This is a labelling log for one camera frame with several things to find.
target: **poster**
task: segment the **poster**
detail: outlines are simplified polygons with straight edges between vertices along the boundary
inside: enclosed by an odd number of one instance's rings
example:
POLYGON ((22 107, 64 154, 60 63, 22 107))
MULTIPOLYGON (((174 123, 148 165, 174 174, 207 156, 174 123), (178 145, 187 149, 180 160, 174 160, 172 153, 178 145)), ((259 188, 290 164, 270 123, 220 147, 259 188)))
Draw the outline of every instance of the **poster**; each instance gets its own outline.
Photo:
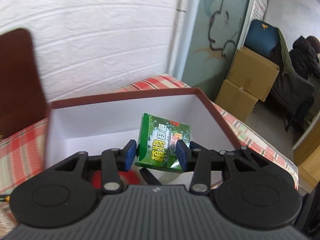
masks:
POLYGON ((250 15, 250 22, 254 19, 263 20, 268 0, 254 0, 250 15))

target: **green packaging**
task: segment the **green packaging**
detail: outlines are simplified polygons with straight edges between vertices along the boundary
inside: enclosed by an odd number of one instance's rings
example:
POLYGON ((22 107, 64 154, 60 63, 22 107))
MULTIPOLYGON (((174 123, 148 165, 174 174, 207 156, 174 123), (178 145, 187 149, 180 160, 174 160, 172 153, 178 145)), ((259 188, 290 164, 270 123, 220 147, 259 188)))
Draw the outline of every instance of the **green packaging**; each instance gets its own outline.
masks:
POLYGON ((189 147, 189 125, 143 114, 136 165, 161 171, 182 172, 175 155, 176 142, 180 139, 189 147))

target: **floor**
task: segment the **floor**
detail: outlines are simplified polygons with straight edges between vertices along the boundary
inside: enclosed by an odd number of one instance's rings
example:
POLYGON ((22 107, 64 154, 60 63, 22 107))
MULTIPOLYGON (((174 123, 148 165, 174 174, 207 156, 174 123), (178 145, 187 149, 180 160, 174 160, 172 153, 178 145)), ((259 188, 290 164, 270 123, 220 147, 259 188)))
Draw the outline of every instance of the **floor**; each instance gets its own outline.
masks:
POLYGON ((273 98, 258 101, 245 124, 262 136, 267 142, 291 161, 293 144, 301 136, 293 128, 284 130, 285 110, 273 98))

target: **white box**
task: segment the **white box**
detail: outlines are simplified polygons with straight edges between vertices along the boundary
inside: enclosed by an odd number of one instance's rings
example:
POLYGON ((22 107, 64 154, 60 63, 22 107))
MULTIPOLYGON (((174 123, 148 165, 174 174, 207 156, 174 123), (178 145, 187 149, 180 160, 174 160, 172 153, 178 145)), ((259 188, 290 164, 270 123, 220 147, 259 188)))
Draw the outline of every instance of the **white box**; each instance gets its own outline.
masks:
POLYGON ((232 151, 240 147, 228 124, 200 89, 109 93, 49 105, 45 167, 78 151, 100 155, 106 149, 123 148, 130 139, 138 139, 143 113, 190 125, 190 140, 207 149, 232 151))

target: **plaid fabric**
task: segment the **plaid fabric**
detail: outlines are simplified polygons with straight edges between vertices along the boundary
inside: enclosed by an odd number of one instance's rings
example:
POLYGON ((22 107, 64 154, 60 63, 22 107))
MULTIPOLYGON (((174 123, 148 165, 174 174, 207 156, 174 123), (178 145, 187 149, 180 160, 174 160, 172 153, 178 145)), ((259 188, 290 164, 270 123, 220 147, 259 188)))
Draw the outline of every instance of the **plaid fabric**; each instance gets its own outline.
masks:
MULTIPOLYGON (((147 78, 113 92, 189 87, 167 74, 147 78)), ((297 167, 244 123, 214 104, 243 145, 247 145, 288 171, 298 188, 297 167)), ((44 168, 44 138, 47 120, 41 120, 0 142, 0 194, 10 193, 17 185, 44 168)), ((7 203, 0 202, 9 216, 7 203)))
MULTIPOLYGON (((11 193, 43 170, 46 127, 43 119, 0 142, 0 194, 11 193)), ((0 208, 13 218, 7 202, 0 202, 0 208)))
POLYGON ((0 209, 0 239, 9 233, 15 226, 16 223, 8 218, 7 214, 0 209))

